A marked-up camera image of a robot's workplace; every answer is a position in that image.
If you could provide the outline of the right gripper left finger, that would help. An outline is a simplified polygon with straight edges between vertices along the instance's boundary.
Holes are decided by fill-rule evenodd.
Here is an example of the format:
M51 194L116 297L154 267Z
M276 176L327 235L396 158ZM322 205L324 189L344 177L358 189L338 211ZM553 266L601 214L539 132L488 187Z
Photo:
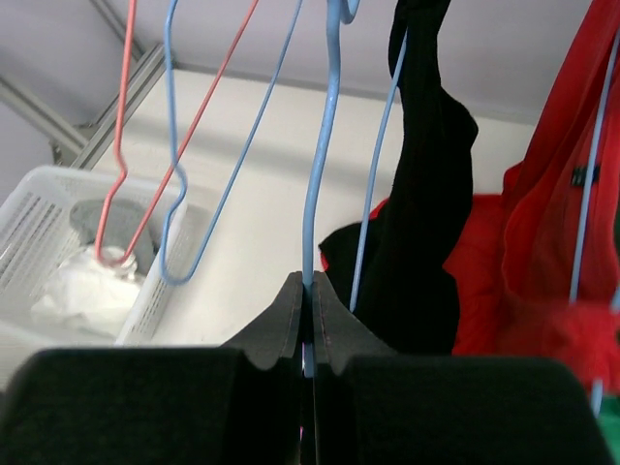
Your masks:
M217 348L62 348L28 358L1 404L5 464L295 464L303 287Z

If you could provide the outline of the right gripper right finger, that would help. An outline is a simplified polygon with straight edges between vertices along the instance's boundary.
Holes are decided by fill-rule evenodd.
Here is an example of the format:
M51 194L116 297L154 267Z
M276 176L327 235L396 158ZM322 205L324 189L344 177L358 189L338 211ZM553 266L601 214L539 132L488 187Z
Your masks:
M545 358L402 356L314 276L321 464L609 464L586 394Z

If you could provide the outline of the black tank top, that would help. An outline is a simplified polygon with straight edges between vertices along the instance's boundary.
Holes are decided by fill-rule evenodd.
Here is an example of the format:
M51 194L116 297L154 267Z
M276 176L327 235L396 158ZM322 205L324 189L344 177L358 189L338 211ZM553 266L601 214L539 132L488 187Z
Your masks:
M353 288L360 225L319 245L340 302L394 350L448 356L459 323L456 281L444 264L473 204L472 147L479 127L443 87L438 33L449 0L400 1L388 66L398 76L403 144L391 192L367 229L359 288Z

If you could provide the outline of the white tank top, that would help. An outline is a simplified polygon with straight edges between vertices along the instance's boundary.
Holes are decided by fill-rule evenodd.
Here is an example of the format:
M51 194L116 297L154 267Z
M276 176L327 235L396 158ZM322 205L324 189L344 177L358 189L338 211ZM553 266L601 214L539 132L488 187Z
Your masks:
M94 246L81 247L51 273L31 313L35 320L114 338L143 282L134 255L108 267L97 260Z

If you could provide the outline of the grey tank top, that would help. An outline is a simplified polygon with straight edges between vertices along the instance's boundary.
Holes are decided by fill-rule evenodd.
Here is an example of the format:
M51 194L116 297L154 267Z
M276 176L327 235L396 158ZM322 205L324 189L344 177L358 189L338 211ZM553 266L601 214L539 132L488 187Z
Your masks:
M70 225L77 232L82 244L95 243L103 203L103 200L79 201L71 209ZM108 210L103 246L125 249L134 237L144 213L145 208L135 201L115 200ZM150 227L146 226L133 249L139 273L148 273L157 250L158 245L153 239Z

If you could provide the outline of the blue hanger with black top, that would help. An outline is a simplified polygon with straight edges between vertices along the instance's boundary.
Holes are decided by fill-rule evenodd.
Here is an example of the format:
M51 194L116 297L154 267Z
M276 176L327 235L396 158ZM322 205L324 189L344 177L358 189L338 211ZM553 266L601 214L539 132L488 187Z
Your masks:
M312 323L313 318L310 311L311 292L313 291L314 276L314 231L315 215L317 210L318 195L321 188L321 181L326 163L327 151L330 143L335 112L337 109L338 98L340 95L341 81L341 43L340 26L350 24L357 15L358 1L337 1L331 0L326 8L326 45L328 55L328 82L325 97L325 108L319 137L317 141L315 156L309 176L305 204L302 219L302 284L303 302L302 312L308 317L308 322ZM365 194L365 204L363 218L358 237L356 250L356 265L352 281L352 294L350 298L350 309L354 310L357 305L359 283L363 265L367 229L369 223L370 206L375 186L376 172L379 165L382 144L387 129L388 119L393 104L397 83L401 74L406 46L402 45L398 54L395 70L392 75L391 85L387 93L387 100L384 113L379 126L371 166L369 169L367 188Z

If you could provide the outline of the red tank top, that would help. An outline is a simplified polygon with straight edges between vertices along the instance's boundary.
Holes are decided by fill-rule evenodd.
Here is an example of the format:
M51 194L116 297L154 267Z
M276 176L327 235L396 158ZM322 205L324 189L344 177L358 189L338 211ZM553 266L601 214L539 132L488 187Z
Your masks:
M619 68L594 169L578 296L569 292L586 166L619 5L588 9L524 159L499 194L474 190L445 270L460 306L453 356L552 357L591 389L619 389Z

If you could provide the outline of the green tank top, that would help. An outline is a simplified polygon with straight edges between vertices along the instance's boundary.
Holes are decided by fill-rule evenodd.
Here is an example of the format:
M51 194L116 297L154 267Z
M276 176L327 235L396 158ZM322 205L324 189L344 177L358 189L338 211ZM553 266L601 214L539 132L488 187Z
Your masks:
M615 395L605 395L602 398L598 414L598 424L601 428L608 448L616 465L620 464L620 401Z

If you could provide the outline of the blue hanger with red top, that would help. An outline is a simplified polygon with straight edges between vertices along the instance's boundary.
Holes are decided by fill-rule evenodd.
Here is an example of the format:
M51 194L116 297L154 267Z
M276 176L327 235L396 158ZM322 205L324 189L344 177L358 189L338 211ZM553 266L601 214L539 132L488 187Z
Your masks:
M590 199L591 199L591 191L592 185L594 182L594 169L598 157L598 150L600 146L601 133L603 128L603 123L605 120L605 109L609 94L609 89L611 85L611 80L613 76L613 71L615 67L616 56L619 49L619 27L615 32L614 39L612 42L612 47L610 51L610 55L608 58L608 62L606 65L605 75L604 75L604 84L601 91L600 100L598 103L595 125L593 130L593 137L591 140L589 156L586 166L586 175L583 186L582 200L579 211L579 220L577 225L577 234L576 234L576 242L573 256L573 269L572 269L572 277L571 277L571 285L569 292L569 300L570 303L576 302L576 298L578 296L578 285L580 279L580 271L581 271L581 263L583 258L583 250L584 250L584 241L587 229L587 220L589 215L589 207L590 207ZM616 287L616 291L613 295L613 298L610 303L610 313L612 315L619 314L619 284ZM592 383L591 393L590 393L590 405L593 411L595 418L597 418L600 414L600 410L602 407L603 399L605 393L605 386L602 379L595 379Z

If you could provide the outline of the white plastic basket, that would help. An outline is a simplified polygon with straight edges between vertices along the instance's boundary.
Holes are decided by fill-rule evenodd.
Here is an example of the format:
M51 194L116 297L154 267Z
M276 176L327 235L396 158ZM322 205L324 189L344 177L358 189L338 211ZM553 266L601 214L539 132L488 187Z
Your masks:
M44 166L28 172L1 207L1 339L33 347L142 345L162 321L173 288L153 267L128 319L115 337L36 319L32 305L50 274L79 248L70 211L79 201L101 200L113 176Z

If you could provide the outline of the aluminium frame left posts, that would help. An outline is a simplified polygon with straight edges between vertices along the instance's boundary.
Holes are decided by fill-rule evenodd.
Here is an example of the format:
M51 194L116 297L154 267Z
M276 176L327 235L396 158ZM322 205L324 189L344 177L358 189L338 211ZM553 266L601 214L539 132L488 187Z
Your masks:
M1 172L73 161L114 105L125 1L1 4Z

